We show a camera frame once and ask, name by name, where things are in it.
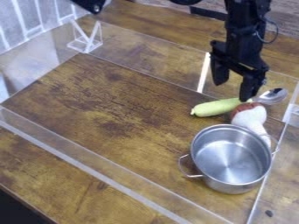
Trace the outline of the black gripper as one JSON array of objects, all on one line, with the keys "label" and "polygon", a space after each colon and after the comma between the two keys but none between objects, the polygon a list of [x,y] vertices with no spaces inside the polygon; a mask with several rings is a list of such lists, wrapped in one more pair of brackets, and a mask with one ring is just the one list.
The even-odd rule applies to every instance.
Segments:
[{"label": "black gripper", "polygon": [[221,85],[229,79],[233,71],[242,77],[238,89],[238,100],[245,102],[252,98],[266,83],[268,65],[260,53],[265,36],[265,26],[253,24],[244,27],[225,25],[225,41],[212,40],[209,53],[209,69],[213,84]]}]

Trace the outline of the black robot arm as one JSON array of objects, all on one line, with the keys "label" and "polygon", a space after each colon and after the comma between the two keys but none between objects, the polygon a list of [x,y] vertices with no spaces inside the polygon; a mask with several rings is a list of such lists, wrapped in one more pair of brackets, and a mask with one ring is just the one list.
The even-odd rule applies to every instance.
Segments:
[{"label": "black robot arm", "polygon": [[245,102],[257,94],[268,71],[260,53],[269,0],[224,0],[224,3],[226,39],[209,42],[209,68],[216,86],[228,81],[230,71],[242,77],[237,98]]}]

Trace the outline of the black robot base link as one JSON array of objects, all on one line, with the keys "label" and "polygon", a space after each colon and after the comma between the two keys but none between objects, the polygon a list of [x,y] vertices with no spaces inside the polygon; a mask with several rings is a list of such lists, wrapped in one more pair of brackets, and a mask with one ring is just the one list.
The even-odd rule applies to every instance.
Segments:
[{"label": "black robot base link", "polygon": [[92,14],[98,14],[109,4],[109,0],[70,0],[80,8]]}]

